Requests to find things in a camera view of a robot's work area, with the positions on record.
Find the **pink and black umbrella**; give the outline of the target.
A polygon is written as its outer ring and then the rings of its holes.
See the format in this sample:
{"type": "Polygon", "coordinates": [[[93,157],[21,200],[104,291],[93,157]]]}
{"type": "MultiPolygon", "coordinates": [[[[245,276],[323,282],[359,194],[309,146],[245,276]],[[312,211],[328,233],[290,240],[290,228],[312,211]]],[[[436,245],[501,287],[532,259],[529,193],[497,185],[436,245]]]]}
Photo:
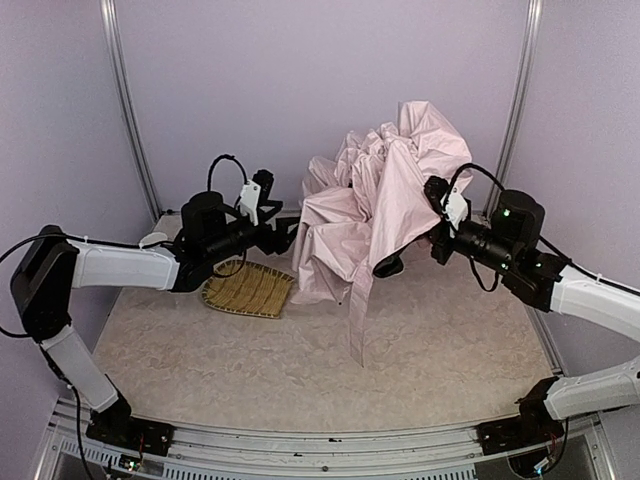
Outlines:
{"type": "Polygon", "coordinates": [[[424,194],[432,177],[460,195],[472,180],[466,141],[429,101],[400,104],[397,122],[350,132],[332,160],[313,157],[303,180],[292,268],[300,304],[348,299],[351,357],[364,362],[374,268],[440,220],[424,194]]]}

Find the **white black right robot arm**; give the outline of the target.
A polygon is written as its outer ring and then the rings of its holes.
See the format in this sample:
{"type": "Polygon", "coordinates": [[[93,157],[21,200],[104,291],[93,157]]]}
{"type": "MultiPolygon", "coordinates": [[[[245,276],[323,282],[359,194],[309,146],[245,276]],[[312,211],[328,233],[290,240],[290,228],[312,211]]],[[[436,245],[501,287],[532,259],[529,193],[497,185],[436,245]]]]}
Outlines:
{"type": "MultiPolygon", "coordinates": [[[[430,233],[431,255],[445,264],[452,254],[491,269],[499,284],[525,305],[585,319],[632,340],[639,338],[639,293],[591,273],[568,257],[542,252],[544,208],[530,195],[505,189],[487,225],[475,222],[470,203],[447,180],[432,176],[424,194],[440,221],[430,233]]],[[[636,405],[639,361],[574,377],[542,381],[521,401],[554,421],[636,405]]]]}

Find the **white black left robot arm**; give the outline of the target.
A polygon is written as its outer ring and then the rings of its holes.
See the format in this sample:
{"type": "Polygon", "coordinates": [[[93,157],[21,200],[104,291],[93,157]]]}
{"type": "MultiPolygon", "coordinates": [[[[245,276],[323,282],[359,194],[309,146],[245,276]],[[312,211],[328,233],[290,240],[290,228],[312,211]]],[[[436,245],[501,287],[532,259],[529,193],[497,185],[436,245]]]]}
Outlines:
{"type": "Polygon", "coordinates": [[[121,244],[72,236],[48,225],[24,240],[29,249],[10,280],[22,335],[40,346],[93,412],[128,411],[72,325],[72,290],[135,287],[191,293],[220,277],[218,264],[253,247],[266,255],[285,253],[299,220],[282,216],[281,210],[281,202],[249,183],[237,206],[225,204],[215,191],[194,195],[181,209],[181,228],[172,240],[151,233],[136,245],[121,244]]]}

